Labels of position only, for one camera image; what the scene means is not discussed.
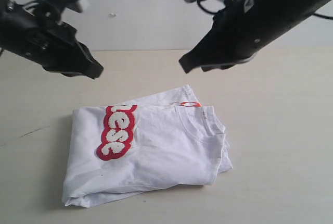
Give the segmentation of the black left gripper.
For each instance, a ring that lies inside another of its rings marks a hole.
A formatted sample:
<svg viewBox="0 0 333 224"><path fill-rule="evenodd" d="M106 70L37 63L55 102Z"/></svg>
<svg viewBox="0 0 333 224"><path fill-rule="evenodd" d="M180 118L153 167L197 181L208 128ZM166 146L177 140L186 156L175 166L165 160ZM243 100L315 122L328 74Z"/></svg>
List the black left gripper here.
<svg viewBox="0 0 333 224"><path fill-rule="evenodd" d="M104 67L80 43L76 29L61 21L55 5L21 5L15 10L18 53L49 72L99 78Z"/></svg>

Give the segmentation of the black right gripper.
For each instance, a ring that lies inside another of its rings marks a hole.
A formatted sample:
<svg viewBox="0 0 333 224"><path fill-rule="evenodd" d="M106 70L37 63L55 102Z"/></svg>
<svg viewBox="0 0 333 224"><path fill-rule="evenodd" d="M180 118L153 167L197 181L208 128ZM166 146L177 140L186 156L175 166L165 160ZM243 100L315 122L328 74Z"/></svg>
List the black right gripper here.
<svg viewBox="0 0 333 224"><path fill-rule="evenodd" d="M225 0L207 39L179 59L185 73L226 70L248 63L273 38L273 0Z"/></svg>

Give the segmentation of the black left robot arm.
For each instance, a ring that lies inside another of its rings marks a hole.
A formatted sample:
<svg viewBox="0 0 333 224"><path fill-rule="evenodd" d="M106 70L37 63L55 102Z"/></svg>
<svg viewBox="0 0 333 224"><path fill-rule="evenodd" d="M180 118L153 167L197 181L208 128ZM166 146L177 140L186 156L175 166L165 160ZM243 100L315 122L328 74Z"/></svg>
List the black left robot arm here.
<svg viewBox="0 0 333 224"><path fill-rule="evenodd" d="M104 68L86 45L76 39L76 28L64 22L65 9L82 13L84 0L32 0L17 4L1 0L1 51L37 63L48 72L67 77L100 77Z"/></svg>

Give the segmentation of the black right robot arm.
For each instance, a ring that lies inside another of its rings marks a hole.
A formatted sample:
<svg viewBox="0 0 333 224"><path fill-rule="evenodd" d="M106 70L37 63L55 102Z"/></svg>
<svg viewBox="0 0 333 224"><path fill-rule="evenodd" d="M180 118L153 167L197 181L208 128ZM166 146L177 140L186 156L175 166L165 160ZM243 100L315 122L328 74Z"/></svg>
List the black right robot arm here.
<svg viewBox="0 0 333 224"><path fill-rule="evenodd" d="M201 5L206 0L184 0ZM213 25L179 63L185 73L228 69L250 61L271 42L300 24L331 0L218 0Z"/></svg>

